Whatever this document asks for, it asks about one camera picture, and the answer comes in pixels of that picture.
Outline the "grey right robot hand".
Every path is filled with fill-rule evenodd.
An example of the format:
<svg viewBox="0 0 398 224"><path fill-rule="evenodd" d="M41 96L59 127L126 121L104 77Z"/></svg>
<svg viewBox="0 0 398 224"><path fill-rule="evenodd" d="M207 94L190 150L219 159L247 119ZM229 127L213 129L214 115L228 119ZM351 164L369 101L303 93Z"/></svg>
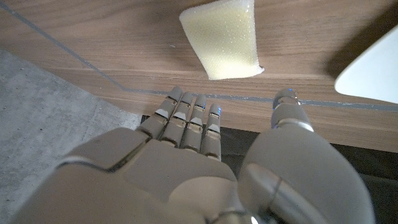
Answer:
<svg viewBox="0 0 398 224"><path fill-rule="evenodd" d="M221 108L174 88L137 129L74 148L13 223L374 223L354 167L310 124L295 92L239 172L221 160Z"/></svg>

